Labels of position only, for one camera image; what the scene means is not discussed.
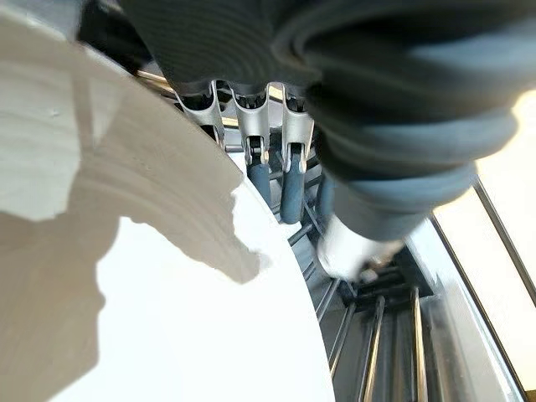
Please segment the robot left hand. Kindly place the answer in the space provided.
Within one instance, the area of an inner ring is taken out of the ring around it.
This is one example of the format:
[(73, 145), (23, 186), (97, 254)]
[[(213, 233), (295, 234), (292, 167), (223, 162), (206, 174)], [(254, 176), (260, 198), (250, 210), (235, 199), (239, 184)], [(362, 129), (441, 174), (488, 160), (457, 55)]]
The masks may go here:
[(283, 84), (334, 181), (317, 258), (347, 281), (472, 186), (535, 81), (532, 1), (85, 1), (77, 38), (155, 62), (195, 117), (212, 81), (246, 113)]

